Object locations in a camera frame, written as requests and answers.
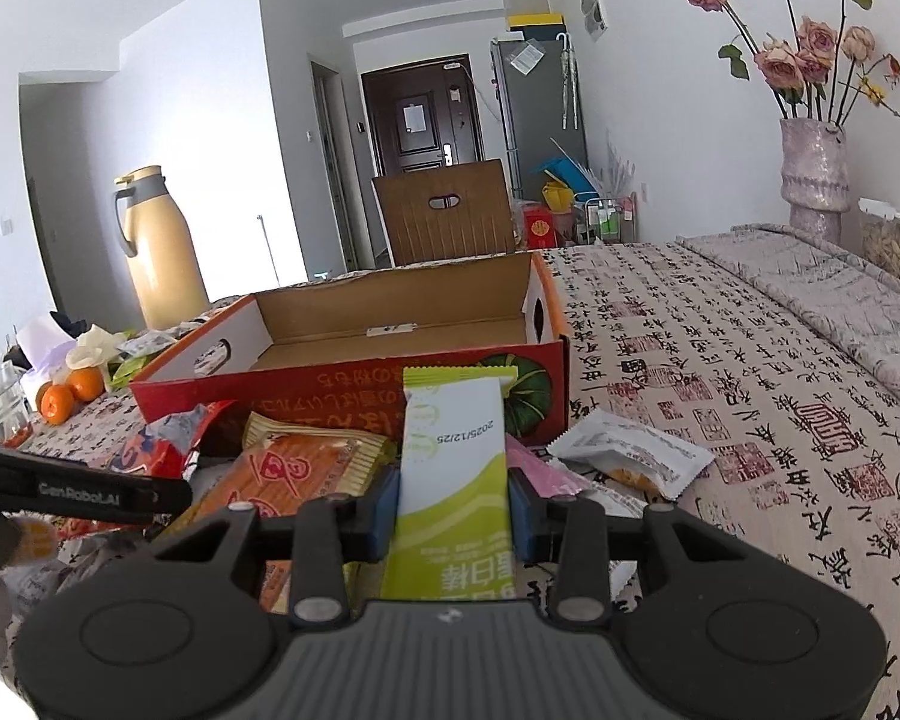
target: doorway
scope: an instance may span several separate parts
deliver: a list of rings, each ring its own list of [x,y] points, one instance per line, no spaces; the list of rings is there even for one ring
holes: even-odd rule
[[[362,210],[360,179],[353,156],[343,84],[336,71],[317,62],[311,62],[310,66],[314,76],[320,147],[330,186],[330,200],[340,233],[343,263],[347,272],[373,268],[373,250],[367,230],[367,217]]]
[[[364,74],[370,140],[381,175],[481,162],[470,57]]]

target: gray refrigerator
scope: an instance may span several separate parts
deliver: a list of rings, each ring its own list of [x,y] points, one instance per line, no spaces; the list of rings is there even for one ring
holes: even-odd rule
[[[542,202],[543,185],[549,179],[535,169],[562,156],[551,138],[581,165],[589,167],[589,164],[583,133],[583,108],[578,108],[580,127],[574,129],[572,98],[567,100],[567,129],[563,129],[562,44],[557,40],[538,41],[545,50],[544,55],[525,75],[509,60],[526,45],[522,41],[493,41],[490,55],[503,115],[514,197]]]

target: yellow thermos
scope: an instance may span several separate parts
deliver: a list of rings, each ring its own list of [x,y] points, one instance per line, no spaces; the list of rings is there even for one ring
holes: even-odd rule
[[[163,330],[199,316],[210,308],[210,301],[190,228],[167,191],[160,166],[141,167],[114,183],[121,187],[114,197],[120,245],[146,327]]]

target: door panel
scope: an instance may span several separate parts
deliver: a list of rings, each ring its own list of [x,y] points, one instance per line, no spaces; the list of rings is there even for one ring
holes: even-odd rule
[[[482,159],[473,86],[463,62],[466,57],[450,57],[364,76],[371,136],[384,175]]]

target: silver screw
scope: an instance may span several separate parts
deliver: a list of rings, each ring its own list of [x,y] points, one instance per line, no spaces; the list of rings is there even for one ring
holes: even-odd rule
[[[304,622],[330,622],[340,616],[343,607],[336,598],[314,596],[297,601],[293,613]]]
[[[604,605],[586,596],[564,598],[557,604],[557,614],[571,622],[593,622],[604,614]]]

